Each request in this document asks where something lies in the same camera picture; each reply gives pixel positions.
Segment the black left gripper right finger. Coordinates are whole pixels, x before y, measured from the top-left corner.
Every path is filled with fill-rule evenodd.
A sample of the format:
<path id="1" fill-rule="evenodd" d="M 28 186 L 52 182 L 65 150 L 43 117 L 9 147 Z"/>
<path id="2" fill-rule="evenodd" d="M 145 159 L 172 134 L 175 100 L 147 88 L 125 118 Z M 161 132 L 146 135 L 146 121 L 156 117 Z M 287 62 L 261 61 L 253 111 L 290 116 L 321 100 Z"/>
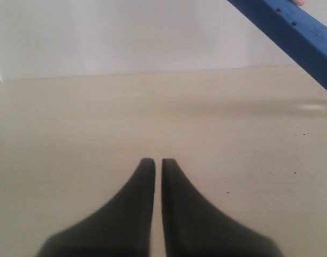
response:
<path id="1" fill-rule="evenodd" d="M 162 160 L 161 175 L 166 256 L 281 256 L 273 240 L 210 203 L 175 159 Z"/>

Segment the person's bare hand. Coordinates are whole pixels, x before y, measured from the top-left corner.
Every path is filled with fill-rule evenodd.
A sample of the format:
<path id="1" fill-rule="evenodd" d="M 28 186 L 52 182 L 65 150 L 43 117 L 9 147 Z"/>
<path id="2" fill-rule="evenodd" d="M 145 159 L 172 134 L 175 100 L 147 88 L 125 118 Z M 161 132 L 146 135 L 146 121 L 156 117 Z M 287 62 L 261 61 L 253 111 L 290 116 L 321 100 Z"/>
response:
<path id="1" fill-rule="evenodd" d="M 305 0 L 291 0 L 294 4 L 297 6 L 303 6 L 305 5 Z"/>

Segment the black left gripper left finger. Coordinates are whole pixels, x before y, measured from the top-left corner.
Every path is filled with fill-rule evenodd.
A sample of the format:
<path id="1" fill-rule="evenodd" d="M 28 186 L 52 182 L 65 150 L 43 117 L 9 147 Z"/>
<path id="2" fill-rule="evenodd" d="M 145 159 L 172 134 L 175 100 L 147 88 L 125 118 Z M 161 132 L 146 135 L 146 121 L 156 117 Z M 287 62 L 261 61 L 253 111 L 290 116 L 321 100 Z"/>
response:
<path id="1" fill-rule="evenodd" d="M 99 210 L 51 236 L 38 256 L 149 256 L 155 162 L 143 158 L 127 183 Z"/>

